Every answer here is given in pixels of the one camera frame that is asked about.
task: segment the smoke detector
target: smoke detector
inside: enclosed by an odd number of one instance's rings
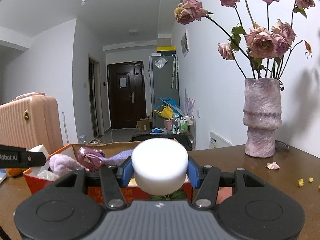
[[[81,5],[85,5],[86,0],[81,0]]]

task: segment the red box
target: red box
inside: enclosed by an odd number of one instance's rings
[[[124,150],[134,149],[139,143],[141,142],[116,142],[116,143],[109,143],[109,144],[97,144],[97,145],[86,145],[89,148],[93,149],[101,149],[105,153],[106,157],[111,157],[116,155]],[[62,149],[56,151],[55,153],[51,154],[45,164],[45,168],[49,168],[49,159],[54,154],[64,154],[68,155],[73,159],[77,159],[77,153],[79,149],[83,145],[81,144],[69,144]],[[40,179],[31,175],[31,169],[26,170],[23,173],[23,176],[26,179],[26,182],[29,186],[29,189],[32,194],[36,193],[37,191],[41,190],[45,186],[52,183],[52,181],[48,181],[45,179]],[[134,178],[131,179],[128,187],[121,188],[122,194],[126,199],[127,203],[131,203],[132,200],[145,200],[145,199],[154,199],[154,200],[167,200],[167,199],[181,199],[183,196],[190,200],[192,199],[192,186],[186,177],[186,181],[181,187],[180,190],[166,196],[151,196],[150,194],[141,190],[137,184],[135,183]],[[88,187],[87,194],[95,199],[98,203],[103,203],[103,197],[101,192],[101,187]]]

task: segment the gray refrigerator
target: gray refrigerator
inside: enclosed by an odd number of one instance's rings
[[[174,57],[166,56],[167,63],[162,68],[158,68],[156,62],[160,58],[161,56],[149,57],[152,120],[153,127],[156,128],[164,128],[163,118],[154,112],[156,107],[162,104],[162,101],[159,101],[158,98],[173,98],[180,106],[179,79],[177,79],[178,84],[176,89],[176,78],[174,77],[173,89],[171,89]]]

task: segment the pink suitcase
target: pink suitcase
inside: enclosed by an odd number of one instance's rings
[[[63,147],[55,98],[30,96],[0,106],[0,144],[27,150],[43,144],[48,153]]]

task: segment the wall picture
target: wall picture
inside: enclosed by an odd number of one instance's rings
[[[189,52],[189,42],[188,42],[188,31],[186,30],[182,40],[181,40],[181,49],[184,56],[186,56]]]

